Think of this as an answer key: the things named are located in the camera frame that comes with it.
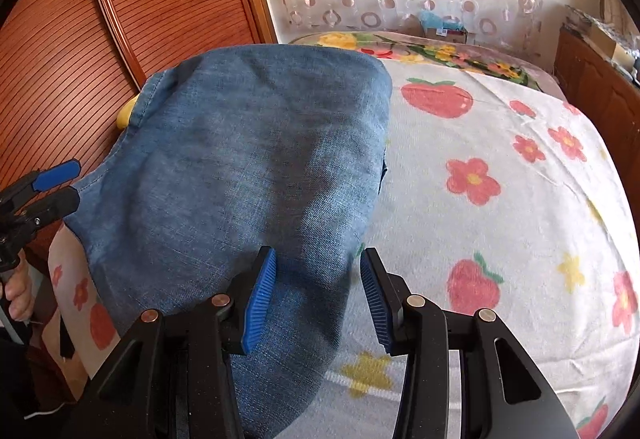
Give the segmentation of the person's left hand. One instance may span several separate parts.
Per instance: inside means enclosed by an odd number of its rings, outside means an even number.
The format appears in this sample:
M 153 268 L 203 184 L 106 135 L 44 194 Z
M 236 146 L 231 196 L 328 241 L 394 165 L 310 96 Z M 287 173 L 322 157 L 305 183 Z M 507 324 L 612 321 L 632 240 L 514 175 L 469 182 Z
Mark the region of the person's left hand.
M 9 280 L 4 283 L 6 291 L 1 295 L 9 301 L 9 315 L 12 320 L 26 322 L 32 316 L 35 296 L 32 293 L 32 278 L 29 275 L 29 263 L 24 251 L 20 251 L 20 264 L 13 270 Z

